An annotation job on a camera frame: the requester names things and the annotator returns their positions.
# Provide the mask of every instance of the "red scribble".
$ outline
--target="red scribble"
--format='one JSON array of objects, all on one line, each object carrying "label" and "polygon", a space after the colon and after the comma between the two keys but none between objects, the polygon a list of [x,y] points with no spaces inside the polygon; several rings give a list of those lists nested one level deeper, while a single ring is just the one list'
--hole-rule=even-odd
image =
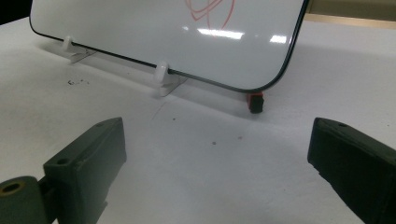
[{"label": "red scribble", "polygon": [[[191,0],[185,0],[187,8],[191,12],[192,18],[195,21],[198,21],[201,18],[203,18],[204,16],[206,16],[207,27],[209,29],[210,29],[210,18],[209,18],[210,11],[212,11],[215,7],[217,7],[222,1],[223,0],[207,0],[207,6],[206,7],[203,7],[203,8],[200,8],[200,9],[195,9],[195,8],[192,8]],[[228,21],[230,20],[231,15],[233,14],[233,6],[234,6],[234,4],[235,4],[235,0],[232,0],[230,11],[228,13],[228,16],[227,16],[225,22],[221,26],[221,29],[223,29],[227,25]]]}]

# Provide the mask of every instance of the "white board surface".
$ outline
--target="white board surface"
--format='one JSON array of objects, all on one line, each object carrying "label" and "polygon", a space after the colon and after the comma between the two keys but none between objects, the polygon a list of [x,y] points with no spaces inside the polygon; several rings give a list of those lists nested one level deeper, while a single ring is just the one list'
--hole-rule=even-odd
[{"label": "white board surface", "polygon": [[277,81],[304,0],[34,0],[32,29],[237,91]]}]

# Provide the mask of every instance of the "white stand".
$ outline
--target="white stand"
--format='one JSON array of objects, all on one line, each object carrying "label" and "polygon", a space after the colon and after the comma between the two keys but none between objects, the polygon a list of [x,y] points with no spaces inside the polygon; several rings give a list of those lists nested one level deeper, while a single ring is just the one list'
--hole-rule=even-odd
[{"label": "white stand", "polygon": [[182,84],[187,80],[186,77],[181,77],[179,75],[169,75],[168,74],[168,63],[160,62],[158,63],[155,74],[154,81],[160,84],[160,95],[166,96],[171,93],[177,86]]},{"label": "white stand", "polygon": [[76,63],[76,62],[81,61],[82,59],[84,59],[84,58],[96,53],[95,50],[84,49],[82,47],[74,46],[73,45],[73,38],[70,35],[68,35],[64,39],[64,43],[62,44],[62,49],[65,52],[75,53],[70,58],[70,62],[71,63]]}]

